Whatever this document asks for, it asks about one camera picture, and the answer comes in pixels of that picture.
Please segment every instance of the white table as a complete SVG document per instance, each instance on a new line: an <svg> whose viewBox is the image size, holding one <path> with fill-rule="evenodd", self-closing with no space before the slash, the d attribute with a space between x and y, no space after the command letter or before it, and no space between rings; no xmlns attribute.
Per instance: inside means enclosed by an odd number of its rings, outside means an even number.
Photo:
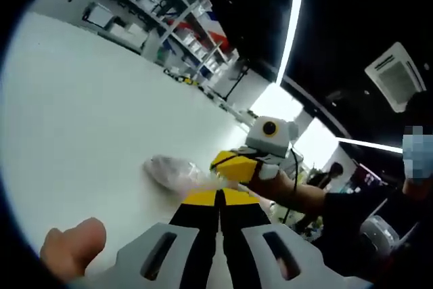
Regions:
<svg viewBox="0 0 433 289"><path fill-rule="evenodd" d="M89 273L179 205L143 176L144 160L166 154L207 169L246 137L161 67L45 16L25 17L3 69L1 170L13 212L37 252L51 227L102 220L107 244Z"/></svg>

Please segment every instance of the ceiling air conditioner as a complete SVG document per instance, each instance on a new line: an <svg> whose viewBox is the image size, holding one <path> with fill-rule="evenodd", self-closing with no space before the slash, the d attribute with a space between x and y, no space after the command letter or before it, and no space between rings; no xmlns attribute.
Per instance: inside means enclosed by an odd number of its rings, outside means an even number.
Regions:
<svg viewBox="0 0 433 289"><path fill-rule="evenodd" d="M414 93L426 90L417 67L399 42L366 67L365 72L395 112L403 112Z"/></svg>

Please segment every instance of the plastic bag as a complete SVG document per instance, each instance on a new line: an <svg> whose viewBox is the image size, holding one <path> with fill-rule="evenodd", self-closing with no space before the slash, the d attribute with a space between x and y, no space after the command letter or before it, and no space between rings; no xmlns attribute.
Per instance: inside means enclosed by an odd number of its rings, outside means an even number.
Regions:
<svg viewBox="0 0 433 289"><path fill-rule="evenodd" d="M156 155L146 160L143 168L160 185L177 192L181 196L187 196L191 191L219 190L230 187L258 198L260 207L268 217L273 215L274 201L259 196L238 182L230 182L212 172L204 173L197 165L188 160Z"/></svg>

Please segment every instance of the ceiling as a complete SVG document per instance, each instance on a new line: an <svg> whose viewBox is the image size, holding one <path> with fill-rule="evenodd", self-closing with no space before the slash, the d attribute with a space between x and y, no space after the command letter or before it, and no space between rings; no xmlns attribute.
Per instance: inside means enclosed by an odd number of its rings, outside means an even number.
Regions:
<svg viewBox="0 0 433 289"><path fill-rule="evenodd" d="M230 43L274 81L292 0L211 0ZM302 0L286 74L323 105L353 139L401 146L403 122L364 72L399 41L433 87L433 0ZM340 130L301 94L283 84L336 135ZM342 145L378 174L403 176L401 155Z"/></svg>

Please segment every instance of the black cable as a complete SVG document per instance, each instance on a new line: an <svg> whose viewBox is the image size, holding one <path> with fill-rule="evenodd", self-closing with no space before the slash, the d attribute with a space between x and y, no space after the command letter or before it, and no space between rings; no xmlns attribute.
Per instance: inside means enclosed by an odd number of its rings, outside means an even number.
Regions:
<svg viewBox="0 0 433 289"><path fill-rule="evenodd" d="M292 152L293 157L295 158L295 185L293 186L293 192L292 196L295 195L296 187L298 186L298 159L293 151L293 148L290 148L290 151ZM286 215L283 218L283 223L286 224L287 218L289 217L290 208L287 208Z"/></svg>

